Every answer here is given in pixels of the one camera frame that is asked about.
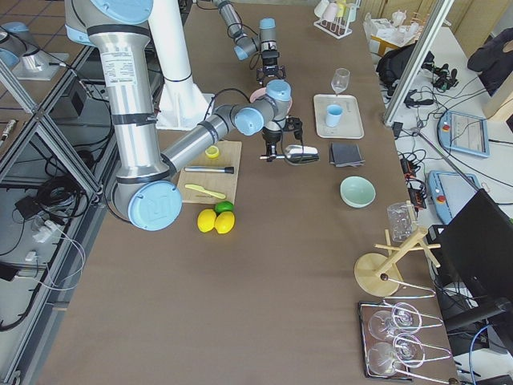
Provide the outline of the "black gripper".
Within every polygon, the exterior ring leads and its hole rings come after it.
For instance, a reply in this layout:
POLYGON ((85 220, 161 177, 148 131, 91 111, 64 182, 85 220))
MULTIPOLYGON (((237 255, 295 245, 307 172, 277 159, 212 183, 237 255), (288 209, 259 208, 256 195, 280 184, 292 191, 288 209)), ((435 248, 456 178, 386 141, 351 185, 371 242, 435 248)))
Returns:
POLYGON ((260 155, 260 160, 284 160, 285 155, 277 154, 277 144, 281 141, 281 131, 269 130, 268 128, 262 129, 262 136, 265 140, 266 154, 274 154, 271 156, 260 155))
POLYGON ((262 66, 256 69, 256 81, 264 85, 267 79, 285 79, 285 67, 278 64, 280 53, 277 50, 261 52, 262 66))

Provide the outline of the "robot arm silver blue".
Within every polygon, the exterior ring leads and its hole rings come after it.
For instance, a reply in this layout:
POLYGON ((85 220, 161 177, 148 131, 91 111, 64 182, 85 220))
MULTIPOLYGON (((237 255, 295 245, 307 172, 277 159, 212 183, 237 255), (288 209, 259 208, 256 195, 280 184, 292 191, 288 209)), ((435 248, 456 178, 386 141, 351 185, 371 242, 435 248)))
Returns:
POLYGON ((213 1, 224 20, 229 38, 234 42, 236 57, 242 61, 254 56, 261 59, 261 67, 256 69, 256 81, 264 85, 268 79, 285 79, 285 67, 278 63, 276 22, 274 18, 260 20, 259 33, 250 37, 248 26, 243 24, 230 1, 213 1))
POLYGON ((169 226, 182 207, 172 177, 232 129, 250 136, 285 122, 291 88, 282 79, 251 103, 208 108, 177 2, 68 1, 65 11, 68 37, 100 53, 121 161, 114 203, 134 226, 169 226))

